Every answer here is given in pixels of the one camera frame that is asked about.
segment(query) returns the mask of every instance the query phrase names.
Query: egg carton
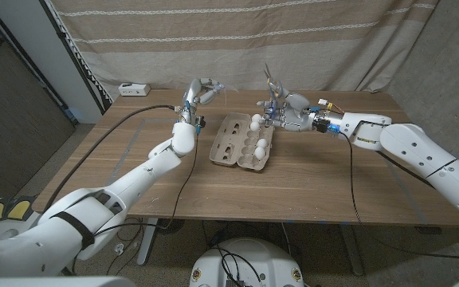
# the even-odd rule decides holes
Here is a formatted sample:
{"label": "egg carton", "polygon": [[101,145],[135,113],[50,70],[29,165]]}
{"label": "egg carton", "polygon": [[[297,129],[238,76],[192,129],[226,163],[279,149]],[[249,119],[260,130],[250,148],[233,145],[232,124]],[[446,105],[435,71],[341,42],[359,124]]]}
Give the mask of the egg carton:
{"label": "egg carton", "polygon": [[[210,160],[216,164],[238,166],[260,171],[270,155],[274,127],[260,126],[258,131],[251,131],[251,116],[231,112],[222,122],[210,150]],[[265,148],[265,157],[258,159],[254,156],[256,143],[266,139],[269,145]]]}

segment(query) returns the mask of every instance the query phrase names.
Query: curtain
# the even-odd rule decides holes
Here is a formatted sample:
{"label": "curtain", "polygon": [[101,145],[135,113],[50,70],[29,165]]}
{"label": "curtain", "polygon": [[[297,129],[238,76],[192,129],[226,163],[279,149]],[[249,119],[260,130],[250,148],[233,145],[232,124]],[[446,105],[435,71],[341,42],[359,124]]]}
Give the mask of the curtain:
{"label": "curtain", "polygon": [[266,89],[265,63],[290,90],[386,86],[437,0],[52,0],[94,76],[186,88],[211,77]]}

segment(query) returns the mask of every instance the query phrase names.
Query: egg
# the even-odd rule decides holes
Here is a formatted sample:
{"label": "egg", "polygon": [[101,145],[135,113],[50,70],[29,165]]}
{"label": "egg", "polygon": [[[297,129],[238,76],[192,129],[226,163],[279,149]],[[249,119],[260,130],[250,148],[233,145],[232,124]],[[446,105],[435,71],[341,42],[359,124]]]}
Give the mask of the egg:
{"label": "egg", "polygon": [[251,119],[252,119],[252,121],[254,122],[254,121],[262,120],[263,118],[261,117],[261,115],[256,114],[256,115],[254,115]]}
{"label": "egg", "polygon": [[256,145],[258,147],[266,148],[269,145],[269,142],[267,141],[267,139],[260,139],[260,140],[258,140]]}
{"label": "egg", "polygon": [[251,123],[251,131],[256,132],[259,129],[260,129],[260,123],[258,123],[258,122],[252,122]]}
{"label": "egg", "polygon": [[262,147],[256,147],[254,150],[254,156],[256,156],[257,159],[262,160],[265,157],[265,149]]}

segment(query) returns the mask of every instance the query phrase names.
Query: electrical outlet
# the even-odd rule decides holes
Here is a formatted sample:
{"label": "electrical outlet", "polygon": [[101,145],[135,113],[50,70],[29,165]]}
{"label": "electrical outlet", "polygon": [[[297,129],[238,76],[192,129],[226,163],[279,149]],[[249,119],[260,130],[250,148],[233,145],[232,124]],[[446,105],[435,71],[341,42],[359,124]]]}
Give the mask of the electrical outlet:
{"label": "electrical outlet", "polygon": [[118,90],[122,96],[146,96],[150,92],[150,85],[123,83]]}

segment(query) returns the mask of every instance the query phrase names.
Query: table surface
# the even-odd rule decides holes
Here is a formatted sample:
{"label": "table surface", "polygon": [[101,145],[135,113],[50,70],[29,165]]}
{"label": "table surface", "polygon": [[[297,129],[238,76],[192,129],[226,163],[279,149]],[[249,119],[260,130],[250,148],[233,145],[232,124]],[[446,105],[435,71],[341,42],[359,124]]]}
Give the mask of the table surface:
{"label": "table surface", "polygon": [[[305,91],[312,104],[319,98],[347,112],[390,116],[393,123],[410,120],[386,93]],[[45,203],[83,154],[115,122],[129,112],[154,104],[180,104],[183,91],[152,90],[145,97],[120,96],[73,152],[33,204]],[[198,136],[194,171],[182,191],[176,218],[276,222],[356,224],[350,190],[348,143],[318,132],[293,133],[276,128],[270,157],[262,171],[235,164],[220,166],[209,159],[222,121],[231,112],[253,115],[268,91],[228,92],[207,106],[199,106],[206,127]],[[171,137],[176,115],[167,109],[140,113],[123,123],[86,159],[56,200],[81,187],[104,187],[147,159],[148,152]],[[388,167],[374,151],[354,151],[355,203],[364,224],[459,226],[459,212],[434,189],[398,168]],[[129,214],[169,218],[181,186],[194,162],[194,152],[143,195]]]}

